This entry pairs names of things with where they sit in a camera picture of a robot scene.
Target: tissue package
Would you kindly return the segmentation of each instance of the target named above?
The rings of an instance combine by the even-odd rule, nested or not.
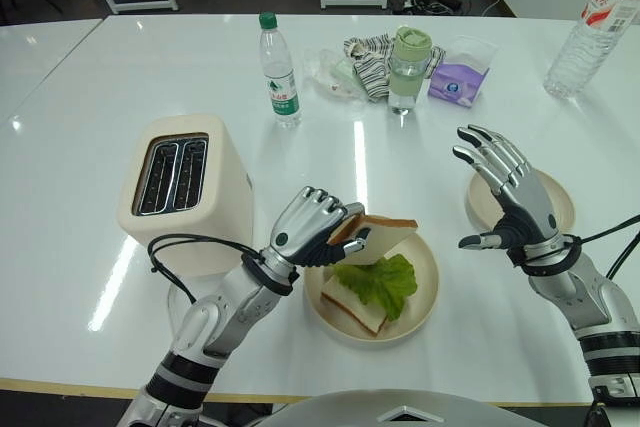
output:
[[[473,37],[458,37],[431,77],[429,95],[471,107],[489,72],[496,46]]]

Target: green lettuce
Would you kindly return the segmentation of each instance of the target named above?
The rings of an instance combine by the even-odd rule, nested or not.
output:
[[[363,304],[380,304],[389,320],[400,317],[405,299],[418,289],[413,266],[402,254],[383,257],[372,265],[337,264],[333,273]]]

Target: robotic arm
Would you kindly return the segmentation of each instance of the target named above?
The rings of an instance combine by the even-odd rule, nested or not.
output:
[[[640,323],[624,292],[602,276],[576,238],[558,231],[549,197],[527,159],[500,134],[470,125],[454,147],[487,182],[504,216],[493,231],[465,237],[465,249],[507,249],[533,290],[553,302],[580,342],[594,399],[610,420],[640,411]]]
[[[365,247],[367,229],[353,240],[327,244],[343,220],[362,212],[362,204],[345,206],[323,190],[302,189],[276,221],[260,257],[243,254],[218,292],[187,311],[169,353],[118,427],[195,427],[202,401],[231,352],[291,293],[296,265],[331,264]]]
[[[600,275],[576,238],[558,231],[546,191],[515,146],[477,126],[461,128],[458,135],[475,150],[454,147],[454,155],[478,171],[504,211],[491,232],[465,237],[459,246],[507,250],[532,288],[558,306],[580,342],[594,398],[605,405],[601,425],[637,425],[640,323],[628,298]],[[169,353],[118,427],[195,427],[219,369],[249,329],[292,291],[296,266],[335,263],[365,247],[366,229],[353,240],[328,244],[343,220],[363,211],[361,204],[344,206],[305,187],[277,220],[260,255],[244,254],[217,293],[191,306]]]

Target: green lid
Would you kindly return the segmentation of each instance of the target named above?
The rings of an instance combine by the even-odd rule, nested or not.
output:
[[[402,60],[424,60],[431,52],[431,37],[418,29],[400,27],[393,44],[393,55]]]
[[[275,29],[278,27],[276,14],[273,12],[262,12],[260,14],[260,27],[263,29]]]

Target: cream toaster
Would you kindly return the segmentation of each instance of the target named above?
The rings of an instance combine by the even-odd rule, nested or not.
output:
[[[198,234],[251,245],[251,181],[222,120],[168,117],[144,131],[124,181],[118,223],[145,248],[164,234]],[[176,245],[157,255],[178,275],[227,272],[240,254],[213,243]]]

